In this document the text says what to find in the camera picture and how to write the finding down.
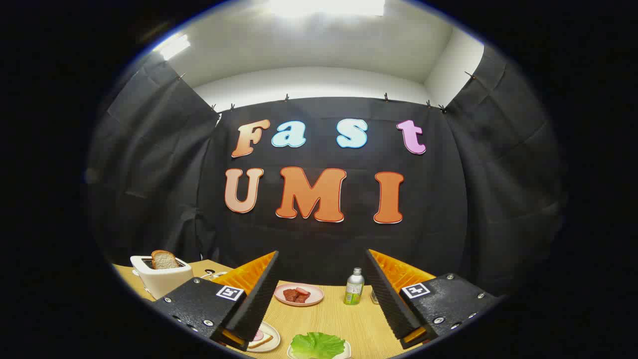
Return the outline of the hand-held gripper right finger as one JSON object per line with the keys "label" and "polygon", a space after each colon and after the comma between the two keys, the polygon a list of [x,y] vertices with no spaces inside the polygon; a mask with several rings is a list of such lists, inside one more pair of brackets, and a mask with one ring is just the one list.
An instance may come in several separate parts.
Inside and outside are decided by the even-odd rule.
{"label": "hand-held gripper right finger", "polygon": [[499,304],[455,273],[435,276],[371,248],[365,251],[365,281],[403,349],[459,331]]}

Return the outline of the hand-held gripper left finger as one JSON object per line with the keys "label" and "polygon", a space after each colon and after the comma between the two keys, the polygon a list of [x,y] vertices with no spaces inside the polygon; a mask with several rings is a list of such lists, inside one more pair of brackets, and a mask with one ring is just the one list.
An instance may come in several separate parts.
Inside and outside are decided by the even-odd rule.
{"label": "hand-held gripper left finger", "polygon": [[152,307],[176,325],[245,352],[278,285],[279,256],[273,251],[212,280],[193,277]]}

